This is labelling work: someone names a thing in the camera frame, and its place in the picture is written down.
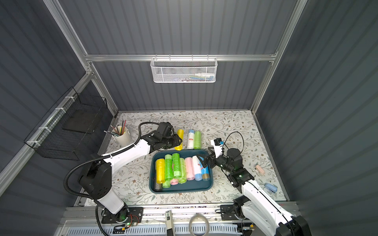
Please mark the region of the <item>yellow trash bag roll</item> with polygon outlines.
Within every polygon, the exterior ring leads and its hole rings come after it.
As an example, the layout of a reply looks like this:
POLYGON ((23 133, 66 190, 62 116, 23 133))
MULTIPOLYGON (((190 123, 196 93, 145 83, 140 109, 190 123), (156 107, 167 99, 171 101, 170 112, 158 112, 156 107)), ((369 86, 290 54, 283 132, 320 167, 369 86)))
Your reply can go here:
POLYGON ((163 158, 156 160, 156 183, 163 184, 165 182, 165 160, 163 158))
POLYGON ((180 138, 180 143, 179 143, 178 146, 175 147, 175 149, 176 150, 182 150, 183 149, 184 130, 183 129, 179 129, 177 131, 177 135, 180 138))

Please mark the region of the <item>bright green trash bag roll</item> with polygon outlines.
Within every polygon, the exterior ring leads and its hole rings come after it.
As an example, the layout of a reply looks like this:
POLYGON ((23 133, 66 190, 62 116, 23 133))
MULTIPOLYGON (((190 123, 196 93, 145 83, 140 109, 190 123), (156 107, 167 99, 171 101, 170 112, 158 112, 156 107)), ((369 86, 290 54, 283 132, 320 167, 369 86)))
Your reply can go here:
POLYGON ((171 154, 166 154, 165 157, 165 181, 170 182, 173 179, 173 158, 171 154))

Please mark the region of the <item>pink trash bag roll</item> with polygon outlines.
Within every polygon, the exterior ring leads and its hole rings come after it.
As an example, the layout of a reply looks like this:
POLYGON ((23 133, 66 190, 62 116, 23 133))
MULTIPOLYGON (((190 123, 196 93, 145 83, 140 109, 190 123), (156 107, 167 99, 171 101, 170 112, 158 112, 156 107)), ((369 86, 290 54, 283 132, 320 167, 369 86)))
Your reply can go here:
POLYGON ((178 183, 179 183, 178 179, 172 179, 172 180, 170 181, 170 184, 171 184, 171 185, 177 185, 178 183))
POLYGON ((192 181, 195 179, 193 159, 191 157, 187 157, 185 159, 185 164, 186 164, 187 180, 192 181))

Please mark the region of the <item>light green trash bag roll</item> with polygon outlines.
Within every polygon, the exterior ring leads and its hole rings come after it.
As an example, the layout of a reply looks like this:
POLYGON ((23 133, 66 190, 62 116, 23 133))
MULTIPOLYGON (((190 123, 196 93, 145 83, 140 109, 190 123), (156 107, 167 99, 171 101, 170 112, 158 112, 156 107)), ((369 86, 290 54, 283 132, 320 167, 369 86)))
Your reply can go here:
POLYGON ((194 149, 201 149, 201 147, 202 147, 202 133, 200 131, 195 131, 194 149))

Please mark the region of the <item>white blue trash bag roll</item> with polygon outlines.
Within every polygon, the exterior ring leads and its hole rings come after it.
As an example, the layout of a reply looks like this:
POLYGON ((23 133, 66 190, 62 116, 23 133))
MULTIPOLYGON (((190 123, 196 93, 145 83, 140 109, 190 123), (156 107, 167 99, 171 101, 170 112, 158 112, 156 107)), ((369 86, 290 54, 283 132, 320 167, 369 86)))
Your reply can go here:
POLYGON ((190 129, 188 132, 187 149, 194 149, 194 138, 195 138, 195 131, 190 129))

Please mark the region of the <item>pale green trash bag roll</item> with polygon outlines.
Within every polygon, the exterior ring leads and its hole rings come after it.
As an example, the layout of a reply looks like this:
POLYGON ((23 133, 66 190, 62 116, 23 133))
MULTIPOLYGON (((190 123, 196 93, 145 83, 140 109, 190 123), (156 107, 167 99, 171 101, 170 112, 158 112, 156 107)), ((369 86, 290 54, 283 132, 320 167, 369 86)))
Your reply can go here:
POLYGON ((186 162, 184 158, 180 158, 180 172, 181 177, 178 180, 179 184, 184 184, 187 182, 187 170, 186 170, 186 162))

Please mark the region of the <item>dark green trash bag roll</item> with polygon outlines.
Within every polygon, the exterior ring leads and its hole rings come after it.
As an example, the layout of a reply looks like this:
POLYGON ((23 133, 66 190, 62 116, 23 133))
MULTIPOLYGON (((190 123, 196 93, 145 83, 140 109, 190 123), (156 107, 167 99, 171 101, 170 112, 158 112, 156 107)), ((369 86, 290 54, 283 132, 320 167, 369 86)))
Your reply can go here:
POLYGON ((172 169, 173 169, 173 177, 175 179, 180 179, 182 176, 182 173, 181 173, 181 162, 180 162, 179 153, 172 154, 172 169))

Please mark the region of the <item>grey trash bag roll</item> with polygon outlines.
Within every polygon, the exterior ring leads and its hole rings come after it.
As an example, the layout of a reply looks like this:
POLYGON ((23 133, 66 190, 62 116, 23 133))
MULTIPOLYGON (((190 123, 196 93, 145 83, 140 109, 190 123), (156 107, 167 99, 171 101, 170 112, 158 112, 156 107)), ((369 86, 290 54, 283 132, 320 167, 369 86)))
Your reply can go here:
POLYGON ((162 192, 162 190, 163 190, 162 183, 155 183, 154 184, 154 191, 155 192, 162 192))

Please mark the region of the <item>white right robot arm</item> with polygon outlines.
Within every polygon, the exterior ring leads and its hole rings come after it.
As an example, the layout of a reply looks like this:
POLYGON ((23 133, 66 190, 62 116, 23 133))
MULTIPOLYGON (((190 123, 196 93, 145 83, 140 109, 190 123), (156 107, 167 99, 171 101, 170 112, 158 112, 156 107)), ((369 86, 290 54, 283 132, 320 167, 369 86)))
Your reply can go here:
POLYGON ((241 151, 231 148, 227 155, 223 148, 209 148, 210 154, 203 158, 203 167, 220 167, 233 187, 241 194, 233 200, 233 208, 238 218, 247 218, 267 236, 310 236, 308 222, 302 216, 293 216, 274 201, 255 181, 243 166, 241 151))

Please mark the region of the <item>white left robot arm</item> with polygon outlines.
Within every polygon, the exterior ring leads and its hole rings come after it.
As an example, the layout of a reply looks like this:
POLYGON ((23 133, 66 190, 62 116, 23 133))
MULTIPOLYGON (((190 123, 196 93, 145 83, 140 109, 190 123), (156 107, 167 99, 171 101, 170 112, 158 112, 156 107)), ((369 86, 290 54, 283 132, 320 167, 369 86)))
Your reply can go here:
POLYGON ((175 148, 181 145, 182 141, 169 122, 142 122, 138 126, 138 137, 135 142, 72 168, 63 180, 64 189, 74 196, 93 200, 113 215, 128 216, 130 211, 127 204, 112 187, 113 175, 120 168, 140 157, 158 150, 175 148), (69 178, 78 169, 82 169, 78 183, 86 191, 85 194, 69 187, 69 178))

